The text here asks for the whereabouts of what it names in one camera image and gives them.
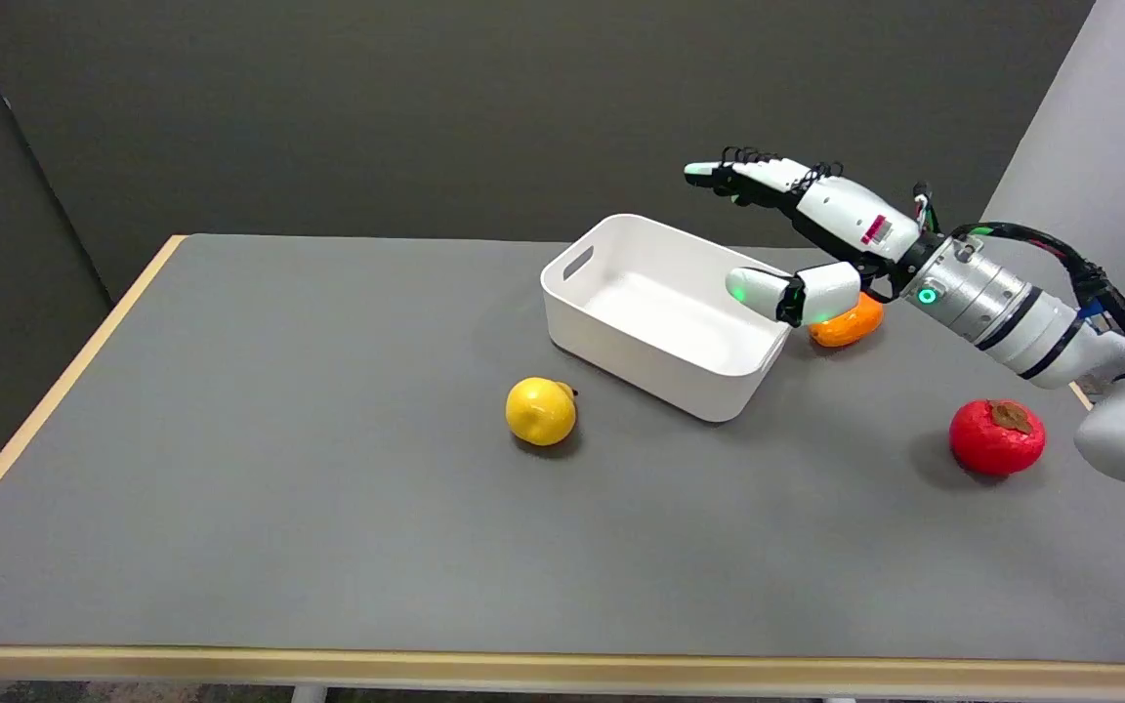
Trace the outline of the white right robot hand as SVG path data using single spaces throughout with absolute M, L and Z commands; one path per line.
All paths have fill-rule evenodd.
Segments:
M 943 244 L 929 209 L 906 217 L 883 197 L 843 175 L 839 163 L 807 165 L 772 152 L 727 147 L 722 159 L 688 163 L 687 183 L 709 188 L 738 206 L 784 214 L 790 226 L 829 254 L 831 264 L 776 272 L 744 265 L 724 276 L 724 289 L 747 309 L 790 326 L 834 319 L 855 308 L 861 292 L 888 279 L 902 292 Z

